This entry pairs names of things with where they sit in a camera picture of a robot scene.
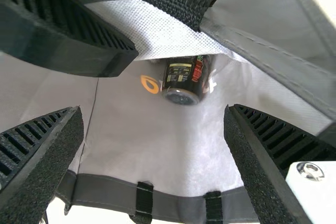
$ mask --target oil filter label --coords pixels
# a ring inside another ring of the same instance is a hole
[[[185,63],[174,63],[169,65],[167,82],[184,82],[188,79],[192,65]]]
[[[197,56],[196,59],[196,65],[193,73],[193,79],[192,81],[198,82],[199,78],[202,76],[202,70],[203,70],[203,56]]]

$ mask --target bag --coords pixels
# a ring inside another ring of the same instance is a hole
[[[168,14],[143,0],[76,1],[139,52],[118,77],[0,55],[1,132],[62,108],[82,111],[83,143],[47,209],[50,223],[117,218],[107,210],[135,223],[258,222],[224,139],[226,106],[243,104],[312,135],[332,132],[335,31],[312,0],[146,0]],[[191,8],[197,1],[201,8]],[[203,54],[217,55],[195,106],[165,100],[164,63],[142,60]],[[55,217],[59,199],[67,216]]]

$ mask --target orange logo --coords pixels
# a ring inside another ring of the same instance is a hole
[[[157,94],[159,92],[159,86],[157,81],[149,76],[140,76],[141,84],[143,87],[152,94]]]

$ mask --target screw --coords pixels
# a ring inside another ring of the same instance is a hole
[[[296,166],[298,172],[311,181],[322,181],[325,179],[324,173],[316,164],[301,162]]]

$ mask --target oil filter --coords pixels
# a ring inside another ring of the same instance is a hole
[[[180,105],[196,105],[208,81],[210,56],[178,57],[167,60],[162,94]]]

